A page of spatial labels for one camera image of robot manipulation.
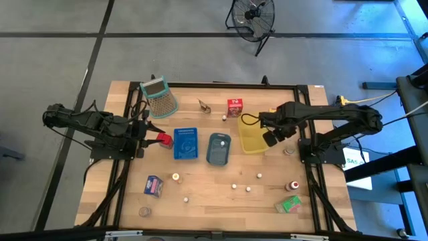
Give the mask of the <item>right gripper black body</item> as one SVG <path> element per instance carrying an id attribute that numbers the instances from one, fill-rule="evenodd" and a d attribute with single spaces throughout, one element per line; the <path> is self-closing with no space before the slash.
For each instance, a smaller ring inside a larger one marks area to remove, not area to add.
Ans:
<path id="1" fill-rule="evenodd" d="M 278 142 L 296 134 L 299 119 L 288 117 L 283 112 L 260 112 L 260 127 L 268 128 L 262 137 L 268 147 L 273 147 Z"/>

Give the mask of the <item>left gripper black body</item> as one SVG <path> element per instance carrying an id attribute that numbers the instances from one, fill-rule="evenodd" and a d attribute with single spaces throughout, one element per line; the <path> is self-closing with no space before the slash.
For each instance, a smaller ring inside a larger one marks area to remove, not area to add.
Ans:
<path id="1" fill-rule="evenodd" d="M 144 120 L 136 120 L 132 123 L 132 137 L 136 139 L 136 158 L 144 157 L 144 150 L 147 148 L 146 136 L 147 126 Z"/>

